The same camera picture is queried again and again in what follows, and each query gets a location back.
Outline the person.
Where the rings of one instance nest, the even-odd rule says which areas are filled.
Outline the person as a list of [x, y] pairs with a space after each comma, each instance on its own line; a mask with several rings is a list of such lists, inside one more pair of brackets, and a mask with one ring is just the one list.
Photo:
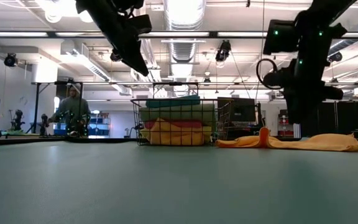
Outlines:
[[60, 102], [56, 112], [54, 112], [52, 117], [48, 119], [48, 123], [56, 123], [56, 115], [64, 111], [73, 112], [75, 114], [75, 117], [77, 118], [84, 114], [88, 114], [91, 116], [88, 102], [82, 97], [80, 97], [80, 94], [78, 93], [75, 85], [70, 86], [69, 97], [65, 98], [62, 102]]

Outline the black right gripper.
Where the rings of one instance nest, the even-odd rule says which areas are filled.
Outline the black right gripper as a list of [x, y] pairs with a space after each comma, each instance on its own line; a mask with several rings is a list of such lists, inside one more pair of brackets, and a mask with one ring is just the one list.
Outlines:
[[322, 80], [324, 69], [330, 64], [327, 55], [300, 55], [283, 67], [283, 95], [291, 124], [304, 121], [321, 100], [343, 98], [340, 88], [327, 86]]

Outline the pink microfiber towel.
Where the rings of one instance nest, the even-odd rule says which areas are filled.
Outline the pink microfiber towel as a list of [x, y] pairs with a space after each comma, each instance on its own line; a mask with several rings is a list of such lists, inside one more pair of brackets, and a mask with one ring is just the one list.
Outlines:
[[165, 121], [165, 120], [154, 120], [146, 121], [144, 123], [144, 128], [160, 128], [163, 130], [174, 130], [174, 129], [185, 129], [185, 128], [201, 128], [202, 123], [200, 121], [186, 121], [186, 120], [174, 120], [174, 121]]

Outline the light green microfiber towel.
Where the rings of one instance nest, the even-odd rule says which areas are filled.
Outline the light green microfiber towel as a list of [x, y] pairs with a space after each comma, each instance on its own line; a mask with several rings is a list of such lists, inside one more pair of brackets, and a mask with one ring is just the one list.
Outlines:
[[208, 123], [216, 120], [215, 107], [212, 104], [139, 108], [139, 116], [143, 121], [162, 118], [164, 120], [198, 120]]

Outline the orange microfiber towel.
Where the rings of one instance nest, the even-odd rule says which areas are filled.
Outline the orange microfiber towel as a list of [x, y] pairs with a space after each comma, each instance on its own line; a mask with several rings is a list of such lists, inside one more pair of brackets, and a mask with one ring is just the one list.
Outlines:
[[261, 128], [258, 136], [244, 136], [232, 141], [216, 141], [222, 148], [291, 149], [305, 151], [358, 152], [358, 140], [353, 134], [318, 134], [302, 141], [281, 141]]
[[180, 127], [157, 119], [149, 129], [149, 141], [156, 145], [200, 146], [204, 144], [203, 127]]

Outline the black metal rig frame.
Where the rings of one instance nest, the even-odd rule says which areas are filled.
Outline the black metal rig frame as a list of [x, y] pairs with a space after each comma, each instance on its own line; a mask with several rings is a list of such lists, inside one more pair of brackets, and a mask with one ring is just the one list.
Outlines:
[[3, 139], [0, 138], [0, 146], [2, 145], [11, 145], [11, 144], [28, 144], [28, 143], [36, 143], [36, 142], [73, 142], [73, 143], [83, 143], [83, 144], [96, 144], [96, 143], [109, 143], [109, 144], [117, 144], [117, 143], [126, 143], [126, 142], [135, 142], [141, 144], [149, 144], [146, 140], [138, 141], [138, 139], [115, 139], [115, 138], [10, 138]]

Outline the silver ceiling air duct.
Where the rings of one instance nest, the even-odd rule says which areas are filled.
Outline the silver ceiling air duct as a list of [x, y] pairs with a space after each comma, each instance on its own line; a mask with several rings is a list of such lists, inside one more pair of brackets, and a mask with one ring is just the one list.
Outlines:
[[[206, 0], [163, 0], [166, 29], [169, 31], [199, 30]], [[178, 39], [169, 43], [170, 71], [177, 82], [187, 82], [193, 71], [197, 44], [194, 40]]]

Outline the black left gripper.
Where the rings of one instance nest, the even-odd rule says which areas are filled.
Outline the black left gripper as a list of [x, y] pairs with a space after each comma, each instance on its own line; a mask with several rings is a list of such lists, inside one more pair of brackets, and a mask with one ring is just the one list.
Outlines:
[[86, 11], [105, 38], [119, 53], [121, 62], [144, 77], [149, 75], [140, 52], [137, 31], [129, 23], [128, 9], [136, 8], [139, 0], [75, 0], [77, 13]]

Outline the black background rig frame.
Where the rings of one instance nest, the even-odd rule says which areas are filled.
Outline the black background rig frame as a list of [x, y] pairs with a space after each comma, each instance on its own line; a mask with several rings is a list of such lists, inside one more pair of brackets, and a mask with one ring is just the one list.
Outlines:
[[55, 81], [55, 82], [32, 82], [32, 84], [36, 86], [34, 121], [33, 121], [33, 125], [27, 131], [27, 133], [29, 131], [32, 131], [32, 133], [35, 134], [36, 127], [37, 127], [37, 116], [38, 116], [40, 93], [43, 92], [46, 89], [46, 87], [48, 87], [50, 85], [66, 85], [67, 86], [67, 85], [79, 84], [80, 85], [80, 97], [82, 97], [85, 83], [84, 82], [74, 82], [74, 81], [69, 81], [69, 82]]

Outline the shelf with blue bins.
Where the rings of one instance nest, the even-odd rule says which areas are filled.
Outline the shelf with blue bins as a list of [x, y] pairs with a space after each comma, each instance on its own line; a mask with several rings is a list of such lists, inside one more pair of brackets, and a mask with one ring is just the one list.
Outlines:
[[109, 113], [92, 114], [88, 125], [89, 134], [108, 136], [110, 134], [110, 124]]

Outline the shelf with red bins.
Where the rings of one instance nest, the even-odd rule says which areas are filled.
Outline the shelf with red bins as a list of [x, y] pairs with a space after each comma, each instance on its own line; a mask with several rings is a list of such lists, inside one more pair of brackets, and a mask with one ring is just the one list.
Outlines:
[[294, 135], [293, 125], [289, 123], [288, 111], [280, 110], [278, 114], [278, 136], [292, 138]]

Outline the black room divider panels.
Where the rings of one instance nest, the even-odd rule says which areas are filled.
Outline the black room divider panels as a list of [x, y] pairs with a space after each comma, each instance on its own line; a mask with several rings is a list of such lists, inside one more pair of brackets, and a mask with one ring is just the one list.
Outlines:
[[320, 103], [300, 123], [303, 137], [317, 134], [353, 134], [358, 138], [358, 101]]

